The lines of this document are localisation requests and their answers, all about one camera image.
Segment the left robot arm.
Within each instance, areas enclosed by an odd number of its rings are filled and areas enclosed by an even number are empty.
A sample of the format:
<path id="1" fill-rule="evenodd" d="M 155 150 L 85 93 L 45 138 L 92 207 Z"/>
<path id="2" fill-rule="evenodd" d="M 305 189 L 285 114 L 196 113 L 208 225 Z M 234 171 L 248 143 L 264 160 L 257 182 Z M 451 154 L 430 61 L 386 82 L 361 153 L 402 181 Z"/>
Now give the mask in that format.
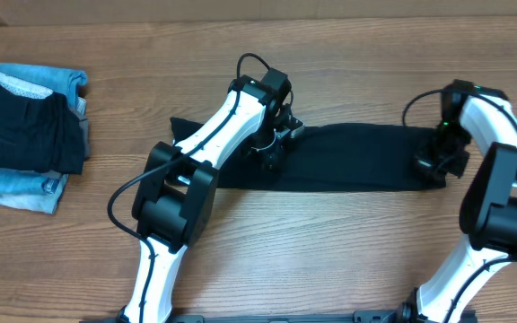
<path id="1" fill-rule="evenodd" d="M 288 76 L 274 68 L 260 80 L 234 79 L 226 99 L 207 122 L 175 144 L 149 153 L 131 213 L 137 221 L 140 261 L 133 294 L 117 322 L 165 322 L 180 263 L 205 229 L 215 200 L 219 170 L 238 150 L 261 168 L 279 170 L 285 146 L 303 124 L 291 111 Z"/>

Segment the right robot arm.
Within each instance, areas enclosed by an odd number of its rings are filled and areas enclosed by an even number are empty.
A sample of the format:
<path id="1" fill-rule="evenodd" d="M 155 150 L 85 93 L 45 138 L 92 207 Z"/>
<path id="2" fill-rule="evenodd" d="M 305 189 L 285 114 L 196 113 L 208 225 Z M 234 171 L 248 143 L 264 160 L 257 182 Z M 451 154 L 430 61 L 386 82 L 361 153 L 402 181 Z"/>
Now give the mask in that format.
<path id="1" fill-rule="evenodd" d="M 440 182 L 461 177 L 475 143 L 483 157 L 461 202 L 460 241 L 389 322 L 473 322 L 464 311 L 502 268 L 517 263 L 517 118 L 507 95 L 456 79 L 436 90 L 442 120 L 414 155 L 416 170 Z"/>

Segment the black t-shirt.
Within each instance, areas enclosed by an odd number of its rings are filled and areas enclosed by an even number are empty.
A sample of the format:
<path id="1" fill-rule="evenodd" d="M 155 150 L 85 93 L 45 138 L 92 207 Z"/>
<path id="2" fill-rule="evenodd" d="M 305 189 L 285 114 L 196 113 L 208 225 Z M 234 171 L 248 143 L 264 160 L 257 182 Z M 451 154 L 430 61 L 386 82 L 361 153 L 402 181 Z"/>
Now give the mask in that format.
<path id="1" fill-rule="evenodd" d="M 220 170 L 218 187 L 288 192 L 420 191 L 445 188 L 415 165 L 415 153 L 434 131 L 365 123 L 276 126 L 283 149 L 279 168 L 267 169 L 242 146 Z"/>

